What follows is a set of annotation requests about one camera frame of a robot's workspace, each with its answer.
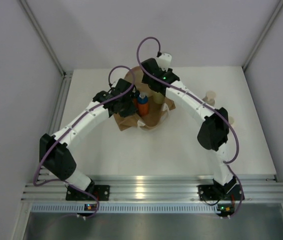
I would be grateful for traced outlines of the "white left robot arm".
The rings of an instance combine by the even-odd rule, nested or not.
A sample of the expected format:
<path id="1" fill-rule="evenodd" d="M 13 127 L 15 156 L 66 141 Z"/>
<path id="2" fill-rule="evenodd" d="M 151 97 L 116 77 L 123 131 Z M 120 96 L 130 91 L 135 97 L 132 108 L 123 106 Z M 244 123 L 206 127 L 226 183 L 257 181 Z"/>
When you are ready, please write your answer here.
<path id="1" fill-rule="evenodd" d="M 98 92 L 86 109 L 64 128 L 52 135 L 44 134 L 39 140 L 39 163 L 58 180 L 77 189 L 77 194 L 89 200 L 95 193 L 95 182 L 82 173 L 72 152 L 100 123 L 114 114 L 136 112 L 132 100 L 134 85 L 122 78 L 109 91 Z"/>

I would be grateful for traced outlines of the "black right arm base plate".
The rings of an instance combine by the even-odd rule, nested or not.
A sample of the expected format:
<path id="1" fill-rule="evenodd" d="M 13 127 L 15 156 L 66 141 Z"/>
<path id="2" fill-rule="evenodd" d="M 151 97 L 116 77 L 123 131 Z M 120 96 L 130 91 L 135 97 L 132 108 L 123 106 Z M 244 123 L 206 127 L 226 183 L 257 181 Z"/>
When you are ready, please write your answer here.
<path id="1" fill-rule="evenodd" d="M 203 184 L 198 186 L 198 194 L 199 199 L 206 202 L 239 201 L 244 196 L 244 191 L 240 189 L 239 184 L 236 184 L 228 193 L 213 184 Z"/>

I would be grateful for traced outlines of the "cream pump bottle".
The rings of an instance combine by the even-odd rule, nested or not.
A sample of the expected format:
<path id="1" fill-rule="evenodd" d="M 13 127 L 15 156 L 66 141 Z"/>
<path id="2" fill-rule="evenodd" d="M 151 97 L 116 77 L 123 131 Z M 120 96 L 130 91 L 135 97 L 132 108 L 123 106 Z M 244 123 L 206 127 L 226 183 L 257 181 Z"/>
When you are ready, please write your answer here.
<path id="1" fill-rule="evenodd" d="M 228 122 L 233 128 L 235 128 L 235 126 L 236 126 L 235 119 L 232 116 L 228 117 Z"/>

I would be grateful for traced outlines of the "beige round pump bottle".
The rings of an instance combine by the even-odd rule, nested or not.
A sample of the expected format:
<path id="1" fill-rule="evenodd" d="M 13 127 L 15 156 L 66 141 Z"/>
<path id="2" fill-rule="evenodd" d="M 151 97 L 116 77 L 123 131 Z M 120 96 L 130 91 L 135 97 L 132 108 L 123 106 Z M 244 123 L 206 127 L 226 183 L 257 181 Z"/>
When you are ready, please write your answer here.
<path id="1" fill-rule="evenodd" d="M 205 103 L 209 104 L 210 106 L 214 106 L 216 101 L 215 101 L 215 98 L 216 98 L 217 94 L 212 91 L 212 90 L 209 90 L 205 93 L 205 97 L 202 99 Z"/>

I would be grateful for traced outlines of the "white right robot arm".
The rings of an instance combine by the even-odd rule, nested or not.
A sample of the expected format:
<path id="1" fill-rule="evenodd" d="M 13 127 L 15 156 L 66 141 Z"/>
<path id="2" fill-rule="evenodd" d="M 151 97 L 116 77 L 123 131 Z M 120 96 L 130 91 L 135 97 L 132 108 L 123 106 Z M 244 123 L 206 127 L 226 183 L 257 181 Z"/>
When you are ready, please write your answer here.
<path id="1" fill-rule="evenodd" d="M 149 58 L 140 63 L 142 82 L 157 93 L 180 105 L 200 125 L 199 144 L 210 154 L 213 170 L 213 189 L 217 197 L 227 198 L 237 183 L 226 161 L 228 160 L 228 112 L 215 109 L 198 99 L 168 67 L 159 65 L 159 59 Z"/>

